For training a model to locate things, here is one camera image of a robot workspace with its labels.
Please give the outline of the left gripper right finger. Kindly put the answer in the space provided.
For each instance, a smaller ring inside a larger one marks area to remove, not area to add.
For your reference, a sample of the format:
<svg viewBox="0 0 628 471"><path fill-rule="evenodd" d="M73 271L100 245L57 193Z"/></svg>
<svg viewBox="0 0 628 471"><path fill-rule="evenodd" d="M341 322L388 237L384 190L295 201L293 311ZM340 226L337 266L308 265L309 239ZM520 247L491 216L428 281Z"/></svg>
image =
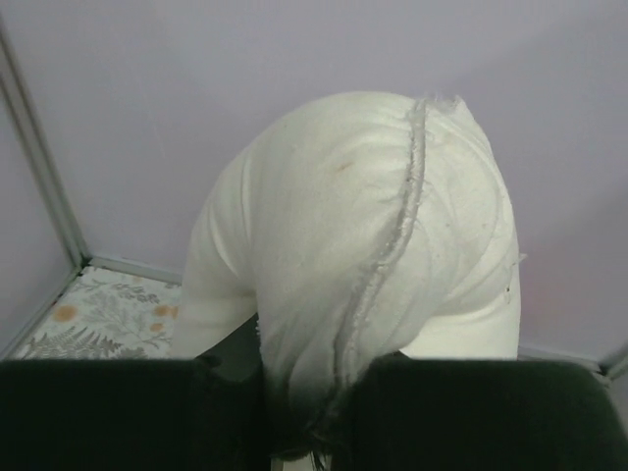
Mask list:
<svg viewBox="0 0 628 471"><path fill-rule="evenodd" d="M623 470L627 435L567 362L376 360L315 448L335 470Z"/></svg>

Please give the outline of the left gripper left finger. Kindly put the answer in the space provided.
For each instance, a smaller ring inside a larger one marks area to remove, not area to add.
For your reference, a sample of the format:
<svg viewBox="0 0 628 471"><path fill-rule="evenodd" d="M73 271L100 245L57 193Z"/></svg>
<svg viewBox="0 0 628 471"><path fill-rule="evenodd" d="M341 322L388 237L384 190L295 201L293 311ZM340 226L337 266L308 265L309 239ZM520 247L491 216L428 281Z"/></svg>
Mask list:
<svg viewBox="0 0 628 471"><path fill-rule="evenodd" d="M1 365L5 470L267 470L256 333L188 360Z"/></svg>

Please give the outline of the white pillow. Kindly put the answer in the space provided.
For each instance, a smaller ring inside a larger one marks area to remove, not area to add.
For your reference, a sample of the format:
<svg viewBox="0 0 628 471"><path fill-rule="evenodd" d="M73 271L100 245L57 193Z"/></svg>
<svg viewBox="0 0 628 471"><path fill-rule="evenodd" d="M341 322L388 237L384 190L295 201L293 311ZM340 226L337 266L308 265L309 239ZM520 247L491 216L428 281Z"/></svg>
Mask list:
<svg viewBox="0 0 628 471"><path fill-rule="evenodd" d="M379 357L513 359L521 255L461 98L348 92L260 133L193 227L171 354L256 318L278 422L328 429Z"/></svg>

